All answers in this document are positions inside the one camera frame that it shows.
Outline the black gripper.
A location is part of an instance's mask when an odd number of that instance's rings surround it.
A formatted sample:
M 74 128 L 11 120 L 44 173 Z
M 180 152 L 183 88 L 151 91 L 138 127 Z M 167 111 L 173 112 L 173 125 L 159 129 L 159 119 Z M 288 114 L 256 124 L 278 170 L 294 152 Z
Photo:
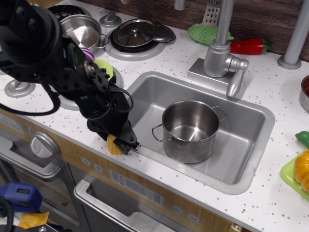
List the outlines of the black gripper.
M 130 150 L 139 150 L 141 145 L 128 120 L 134 103 L 126 90 L 110 83 L 103 92 L 95 90 L 77 98 L 77 105 L 96 131 L 118 138 L 113 143 L 124 155 Z

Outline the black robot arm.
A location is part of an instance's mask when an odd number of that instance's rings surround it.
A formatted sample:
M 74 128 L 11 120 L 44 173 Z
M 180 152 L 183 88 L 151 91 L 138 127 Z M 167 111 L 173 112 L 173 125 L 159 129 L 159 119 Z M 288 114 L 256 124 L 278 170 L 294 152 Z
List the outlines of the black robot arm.
M 77 104 L 91 131 L 103 139 L 113 135 L 123 154 L 139 149 L 128 120 L 132 97 L 62 33 L 51 11 L 26 0 L 1 1 L 0 47 L 0 69 L 17 81 L 42 85 L 53 103 L 48 115 L 63 96 Z

